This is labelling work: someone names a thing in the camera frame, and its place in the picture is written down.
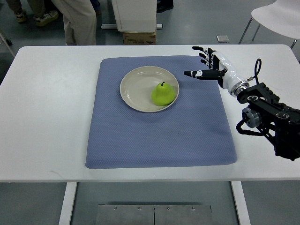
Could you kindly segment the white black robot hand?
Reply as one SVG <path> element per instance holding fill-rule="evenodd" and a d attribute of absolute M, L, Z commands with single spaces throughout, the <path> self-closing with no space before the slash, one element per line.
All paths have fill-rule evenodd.
<path fill-rule="evenodd" d="M 221 88 L 235 98 L 249 88 L 248 81 L 238 76 L 236 68 L 221 52 L 199 46 L 192 49 L 199 51 L 200 62 L 208 69 L 185 71 L 184 75 L 198 80 L 216 80 Z"/>

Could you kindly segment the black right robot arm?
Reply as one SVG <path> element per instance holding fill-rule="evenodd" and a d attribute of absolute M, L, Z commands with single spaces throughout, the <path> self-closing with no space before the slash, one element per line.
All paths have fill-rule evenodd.
<path fill-rule="evenodd" d="M 241 91 L 237 100 L 248 103 L 236 129 L 242 135 L 264 136 L 273 146 L 275 155 L 294 161 L 300 157 L 300 111 L 280 103 L 258 74 L 262 60 L 257 59 L 253 79 L 256 85 Z"/>

